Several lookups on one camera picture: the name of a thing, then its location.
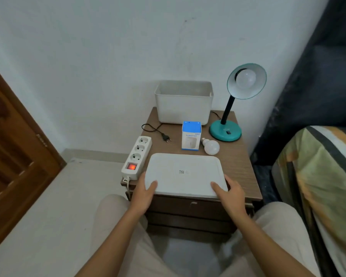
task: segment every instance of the light bulb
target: light bulb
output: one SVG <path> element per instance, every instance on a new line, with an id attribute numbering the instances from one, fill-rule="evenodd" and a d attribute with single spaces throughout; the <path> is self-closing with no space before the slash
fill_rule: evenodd
<path id="1" fill-rule="evenodd" d="M 217 141 L 202 138 L 205 152 L 209 155 L 215 155 L 219 152 L 220 146 Z"/>
<path id="2" fill-rule="evenodd" d="M 248 89 L 254 85 L 256 81 L 256 73 L 250 69 L 244 69 L 238 73 L 236 83 L 242 89 Z"/>

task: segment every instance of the person's left hand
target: person's left hand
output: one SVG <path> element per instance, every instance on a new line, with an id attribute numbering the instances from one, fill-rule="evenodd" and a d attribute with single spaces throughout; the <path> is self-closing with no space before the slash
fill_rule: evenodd
<path id="1" fill-rule="evenodd" d="M 143 172 L 138 179 L 138 183 L 133 191 L 132 200 L 130 201 L 129 207 L 131 211 L 135 212 L 139 216 L 145 214 L 149 208 L 157 187 L 157 181 L 153 181 L 148 190 L 146 190 L 145 174 L 146 172 Z"/>

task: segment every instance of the door panel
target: door panel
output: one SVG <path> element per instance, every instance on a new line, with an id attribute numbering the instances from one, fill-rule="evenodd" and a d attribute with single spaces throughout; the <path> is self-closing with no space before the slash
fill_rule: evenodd
<path id="1" fill-rule="evenodd" d="M 0 89 L 0 243 L 62 165 L 24 120 L 23 109 L 19 114 L 13 106 L 8 89 L 5 91 Z"/>

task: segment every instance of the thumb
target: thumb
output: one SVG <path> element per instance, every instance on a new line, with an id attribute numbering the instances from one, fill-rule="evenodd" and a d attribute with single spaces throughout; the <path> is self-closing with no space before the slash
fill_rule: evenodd
<path id="1" fill-rule="evenodd" d="M 216 193 L 216 195 L 219 198 L 221 198 L 223 196 L 223 194 L 225 193 L 225 191 L 216 182 L 211 182 L 210 185 L 211 185 L 211 188 Z"/>
<path id="2" fill-rule="evenodd" d="M 157 188 L 157 181 L 153 181 L 148 188 L 148 193 L 151 195 L 154 195 L 156 188 Z"/>

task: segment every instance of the power strip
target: power strip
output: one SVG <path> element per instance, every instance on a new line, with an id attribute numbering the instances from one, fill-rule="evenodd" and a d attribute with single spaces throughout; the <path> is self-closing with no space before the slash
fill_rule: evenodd
<path id="1" fill-rule="evenodd" d="M 148 136 L 138 137 L 126 162 L 122 168 L 123 181 L 129 184 L 130 180 L 138 180 L 143 165 L 152 146 L 152 139 Z"/>

